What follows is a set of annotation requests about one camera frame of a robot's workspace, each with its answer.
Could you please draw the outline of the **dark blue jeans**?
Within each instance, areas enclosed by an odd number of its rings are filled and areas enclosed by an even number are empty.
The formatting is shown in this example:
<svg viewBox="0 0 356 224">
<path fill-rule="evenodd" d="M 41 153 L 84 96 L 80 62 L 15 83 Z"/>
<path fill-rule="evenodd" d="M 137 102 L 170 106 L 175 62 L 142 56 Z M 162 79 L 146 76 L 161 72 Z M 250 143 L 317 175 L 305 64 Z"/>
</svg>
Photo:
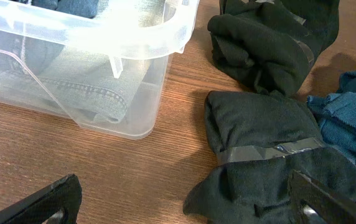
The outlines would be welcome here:
<svg viewBox="0 0 356 224">
<path fill-rule="evenodd" d="M 94 18 L 99 0 L 12 0 L 26 5 L 63 12 L 74 16 Z"/>
</svg>

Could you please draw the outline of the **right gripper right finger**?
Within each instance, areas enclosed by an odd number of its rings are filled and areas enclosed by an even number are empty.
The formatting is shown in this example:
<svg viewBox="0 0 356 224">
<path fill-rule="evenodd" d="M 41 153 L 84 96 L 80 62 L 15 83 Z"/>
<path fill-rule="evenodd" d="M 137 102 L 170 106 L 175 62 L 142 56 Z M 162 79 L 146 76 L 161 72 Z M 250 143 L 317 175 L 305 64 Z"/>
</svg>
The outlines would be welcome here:
<svg viewBox="0 0 356 224">
<path fill-rule="evenodd" d="M 296 223 L 356 224 L 356 203 L 297 170 L 288 177 Z"/>
</svg>

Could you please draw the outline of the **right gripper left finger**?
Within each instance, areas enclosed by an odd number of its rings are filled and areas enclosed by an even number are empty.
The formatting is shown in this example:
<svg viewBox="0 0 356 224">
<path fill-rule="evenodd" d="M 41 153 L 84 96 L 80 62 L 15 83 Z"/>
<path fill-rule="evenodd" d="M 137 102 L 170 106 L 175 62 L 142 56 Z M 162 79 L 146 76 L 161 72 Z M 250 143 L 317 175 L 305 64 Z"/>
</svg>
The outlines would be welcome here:
<svg viewBox="0 0 356 224">
<path fill-rule="evenodd" d="M 76 224 L 82 187 L 69 174 L 0 211 L 0 224 Z"/>
</svg>

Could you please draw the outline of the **blue taped garment bundle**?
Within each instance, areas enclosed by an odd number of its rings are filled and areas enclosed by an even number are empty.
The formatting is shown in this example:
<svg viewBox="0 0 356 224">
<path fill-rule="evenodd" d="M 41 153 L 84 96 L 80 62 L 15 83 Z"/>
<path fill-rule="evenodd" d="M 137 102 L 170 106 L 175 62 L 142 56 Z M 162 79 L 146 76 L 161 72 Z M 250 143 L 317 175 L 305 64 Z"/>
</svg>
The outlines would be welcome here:
<svg viewBox="0 0 356 224">
<path fill-rule="evenodd" d="M 307 97 L 324 142 L 356 166 L 356 70 L 339 78 L 339 88 L 325 97 Z"/>
</svg>

